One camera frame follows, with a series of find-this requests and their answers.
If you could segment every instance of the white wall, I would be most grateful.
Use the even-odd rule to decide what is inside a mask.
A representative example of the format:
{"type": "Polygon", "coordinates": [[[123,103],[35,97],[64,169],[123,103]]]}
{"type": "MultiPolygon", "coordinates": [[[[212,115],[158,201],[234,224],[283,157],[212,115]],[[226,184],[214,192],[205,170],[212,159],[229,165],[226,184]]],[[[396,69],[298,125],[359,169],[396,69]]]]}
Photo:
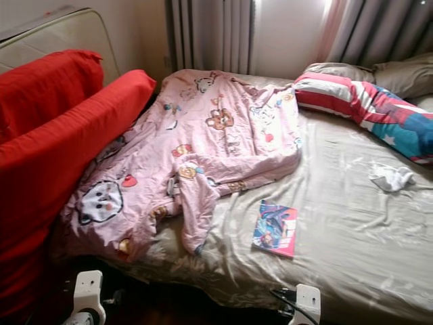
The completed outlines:
{"type": "Polygon", "coordinates": [[[252,74],[295,79],[317,60],[330,0],[256,0],[252,74]]]}
{"type": "Polygon", "coordinates": [[[92,7],[102,16],[121,73],[141,68],[158,81],[167,74],[165,21],[149,27],[156,19],[160,21],[161,16],[164,19],[164,0],[0,0],[0,31],[34,20],[63,5],[92,7]],[[157,43],[157,54],[154,43],[157,43]]]}

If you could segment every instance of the white plastic bracket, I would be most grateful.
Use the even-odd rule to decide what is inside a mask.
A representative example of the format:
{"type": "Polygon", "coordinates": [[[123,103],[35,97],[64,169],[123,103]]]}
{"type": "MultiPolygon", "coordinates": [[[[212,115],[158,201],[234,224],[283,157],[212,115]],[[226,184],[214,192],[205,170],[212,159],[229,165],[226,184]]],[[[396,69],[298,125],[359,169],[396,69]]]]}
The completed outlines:
{"type": "MultiPolygon", "coordinates": [[[[318,288],[298,284],[296,286],[296,305],[308,313],[317,323],[320,323],[320,290],[318,288]]],[[[303,313],[296,310],[289,325],[301,324],[313,325],[303,313]]]]}
{"type": "Polygon", "coordinates": [[[71,315],[84,309],[93,309],[99,314],[99,325],[106,322],[106,312],[101,305],[102,272],[98,270],[80,272],[76,277],[74,310],[71,315]]]}

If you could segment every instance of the magazine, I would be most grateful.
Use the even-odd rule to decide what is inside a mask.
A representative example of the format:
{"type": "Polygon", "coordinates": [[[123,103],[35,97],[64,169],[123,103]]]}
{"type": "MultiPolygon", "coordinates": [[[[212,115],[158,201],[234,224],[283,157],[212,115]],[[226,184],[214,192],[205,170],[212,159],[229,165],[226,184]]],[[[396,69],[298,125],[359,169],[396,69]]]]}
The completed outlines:
{"type": "Polygon", "coordinates": [[[298,211],[262,200],[252,245],[271,253],[293,257],[298,211]]]}

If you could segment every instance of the pillow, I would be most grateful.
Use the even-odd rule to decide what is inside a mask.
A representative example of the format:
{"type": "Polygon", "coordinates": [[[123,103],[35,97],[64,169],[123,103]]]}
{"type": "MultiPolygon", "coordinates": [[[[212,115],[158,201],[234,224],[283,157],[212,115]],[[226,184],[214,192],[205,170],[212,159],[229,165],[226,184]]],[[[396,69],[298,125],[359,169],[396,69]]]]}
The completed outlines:
{"type": "Polygon", "coordinates": [[[350,78],[352,80],[374,83],[374,76],[372,70],[363,68],[362,66],[352,66],[346,63],[313,63],[307,66],[304,73],[307,72],[332,74],[333,76],[341,76],[350,78]]]}
{"type": "Polygon", "coordinates": [[[66,50],[0,74],[0,144],[64,113],[102,88],[101,57],[66,50]]]}
{"type": "Polygon", "coordinates": [[[419,96],[415,98],[407,98],[406,100],[412,105],[422,108],[429,113],[433,113],[433,94],[419,96]]]}
{"type": "Polygon", "coordinates": [[[402,62],[375,64],[376,85],[400,98],[414,98],[433,93],[433,52],[402,62]]]}
{"type": "Polygon", "coordinates": [[[294,88],[300,107],[350,118],[415,163],[433,163],[433,113],[371,83],[329,74],[303,74],[294,88]]]}
{"type": "Polygon", "coordinates": [[[57,118],[0,145],[0,184],[7,189],[0,196],[0,318],[38,298],[35,286],[46,274],[43,243],[51,224],[85,167],[128,129],[154,88],[144,71],[130,71],[57,118]]]}

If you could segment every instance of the pink blanket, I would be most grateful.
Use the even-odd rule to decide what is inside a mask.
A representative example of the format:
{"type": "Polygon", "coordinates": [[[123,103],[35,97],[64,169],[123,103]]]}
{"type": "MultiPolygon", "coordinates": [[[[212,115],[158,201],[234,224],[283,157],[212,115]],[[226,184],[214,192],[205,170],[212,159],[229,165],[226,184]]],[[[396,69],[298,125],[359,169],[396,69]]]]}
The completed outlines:
{"type": "Polygon", "coordinates": [[[300,158],[293,89],[258,89],[232,74],[182,70],[155,104],[95,159],[64,207],[69,255],[134,261],[158,222],[183,214],[183,245],[200,254],[220,196],[294,171],[300,158]]]}

